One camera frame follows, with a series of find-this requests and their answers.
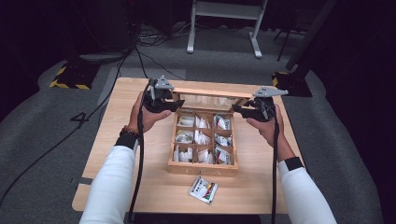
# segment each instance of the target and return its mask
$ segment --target white long-sleeve shirt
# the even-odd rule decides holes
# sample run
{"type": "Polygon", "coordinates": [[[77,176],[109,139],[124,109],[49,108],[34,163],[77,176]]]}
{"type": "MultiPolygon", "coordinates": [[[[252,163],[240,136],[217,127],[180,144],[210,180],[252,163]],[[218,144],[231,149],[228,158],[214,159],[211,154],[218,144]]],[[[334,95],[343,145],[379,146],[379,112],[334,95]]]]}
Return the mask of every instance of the white long-sleeve shirt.
{"type": "MultiPolygon", "coordinates": [[[[92,182],[79,223],[123,223],[132,196],[135,141],[133,136],[126,134],[111,148],[92,182]]],[[[278,169],[293,224],[336,223],[332,210],[299,158],[281,161],[278,169]]]]}

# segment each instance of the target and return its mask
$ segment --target wooden compartment box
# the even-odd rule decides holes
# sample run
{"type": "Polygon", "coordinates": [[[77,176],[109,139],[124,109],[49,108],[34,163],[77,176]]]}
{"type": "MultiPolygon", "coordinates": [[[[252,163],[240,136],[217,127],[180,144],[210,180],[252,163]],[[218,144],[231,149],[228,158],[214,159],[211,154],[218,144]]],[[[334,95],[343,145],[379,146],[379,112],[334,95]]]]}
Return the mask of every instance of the wooden compartment box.
{"type": "MultiPolygon", "coordinates": [[[[174,100],[181,99],[180,94],[193,94],[193,90],[183,90],[183,92],[179,92],[174,90],[174,100]]],[[[221,92],[206,92],[205,96],[209,97],[226,97],[227,93],[221,92]]],[[[234,103],[243,104],[247,97],[232,97],[234,103]]],[[[168,172],[171,174],[181,174],[181,175],[217,175],[217,176],[233,176],[238,172],[238,156],[236,149],[236,141],[235,141],[235,123],[233,121],[233,111],[231,110],[231,105],[224,106],[211,106],[211,107],[201,107],[199,104],[195,104],[191,102],[187,102],[183,106],[177,110],[175,113],[175,119],[173,124],[173,133],[171,139],[171,146],[169,151],[169,159],[168,159],[168,172]],[[229,130],[222,130],[217,128],[217,124],[215,123],[215,116],[218,115],[223,119],[230,121],[229,130]],[[178,125],[181,117],[191,117],[192,125],[187,127],[185,125],[178,125]],[[196,125],[196,117],[199,119],[204,119],[207,122],[207,127],[197,127],[196,125]],[[188,132],[192,135],[192,138],[185,137],[182,138],[179,135],[179,132],[188,132]],[[206,142],[204,145],[203,142],[197,142],[196,132],[202,133],[208,137],[210,140],[206,142]],[[225,139],[231,140],[231,144],[227,144],[227,146],[220,146],[217,144],[216,135],[222,136],[225,139]],[[217,160],[216,148],[220,147],[222,150],[225,150],[229,153],[229,161],[228,164],[224,164],[223,161],[217,160]],[[192,151],[192,159],[188,161],[175,161],[174,153],[176,150],[178,152],[187,152],[192,151]],[[200,155],[205,155],[205,151],[207,150],[207,154],[211,154],[213,157],[213,162],[203,163],[200,162],[200,155]]]]}

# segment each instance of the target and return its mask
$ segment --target right hand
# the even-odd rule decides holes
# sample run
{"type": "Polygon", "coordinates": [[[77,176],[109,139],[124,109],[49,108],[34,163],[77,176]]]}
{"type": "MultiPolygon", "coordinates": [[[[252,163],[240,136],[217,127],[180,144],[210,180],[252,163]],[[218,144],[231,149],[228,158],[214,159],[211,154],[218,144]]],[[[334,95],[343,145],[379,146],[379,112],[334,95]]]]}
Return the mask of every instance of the right hand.
{"type": "MultiPolygon", "coordinates": [[[[277,122],[279,124],[279,138],[284,137],[284,125],[283,125],[283,117],[280,114],[280,109],[279,105],[275,105],[276,108],[276,118],[277,122]]],[[[267,143],[271,146],[274,147],[274,132],[275,132],[275,119],[272,118],[271,120],[267,122],[260,122],[255,119],[247,119],[247,123],[250,124],[251,126],[255,127],[256,129],[259,130],[259,133],[262,135],[262,137],[267,140],[267,143]]]]}

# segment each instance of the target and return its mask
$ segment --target left hand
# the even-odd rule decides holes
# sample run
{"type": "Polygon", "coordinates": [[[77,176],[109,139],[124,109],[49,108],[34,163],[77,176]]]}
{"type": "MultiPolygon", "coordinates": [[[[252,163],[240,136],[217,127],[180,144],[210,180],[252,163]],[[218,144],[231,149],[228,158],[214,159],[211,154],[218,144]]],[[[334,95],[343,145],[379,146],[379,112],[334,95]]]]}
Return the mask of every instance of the left hand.
{"type": "MultiPolygon", "coordinates": [[[[128,127],[134,130],[137,130],[137,115],[139,114],[139,106],[140,102],[142,101],[143,92],[139,93],[139,96],[134,103],[131,111],[131,117],[129,118],[128,127]]],[[[143,133],[147,132],[152,128],[155,122],[161,119],[167,118],[169,115],[172,114],[170,110],[164,110],[161,113],[151,113],[149,112],[144,106],[142,107],[143,111],[143,133]]]]}

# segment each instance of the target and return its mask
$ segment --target hand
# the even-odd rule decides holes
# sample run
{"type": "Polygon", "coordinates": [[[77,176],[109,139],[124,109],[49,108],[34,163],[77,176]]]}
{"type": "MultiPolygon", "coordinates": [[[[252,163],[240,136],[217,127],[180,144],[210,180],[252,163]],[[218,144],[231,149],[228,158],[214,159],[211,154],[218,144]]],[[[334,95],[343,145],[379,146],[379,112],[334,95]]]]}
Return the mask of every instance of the hand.
{"type": "MultiPolygon", "coordinates": [[[[279,123],[279,138],[284,137],[283,134],[283,117],[280,114],[279,105],[275,105],[276,108],[276,118],[279,123]]],[[[275,132],[275,119],[272,118],[267,122],[260,122],[255,119],[247,119],[247,123],[251,126],[257,128],[259,133],[267,140],[267,143],[273,147],[274,146],[274,132],[275,132]]]]}
{"type": "MultiPolygon", "coordinates": [[[[128,127],[134,130],[137,130],[137,115],[139,114],[139,107],[140,107],[140,102],[142,101],[142,97],[143,97],[143,92],[140,92],[139,96],[136,99],[136,102],[134,103],[134,106],[132,107],[131,117],[129,118],[128,127]]],[[[164,110],[163,112],[158,114],[151,113],[144,106],[142,107],[142,111],[143,111],[143,133],[150,130],[154,125],[154,123],[157,122],[158,120],[165,119],[172,114],[170,110],[164,110]]]]}

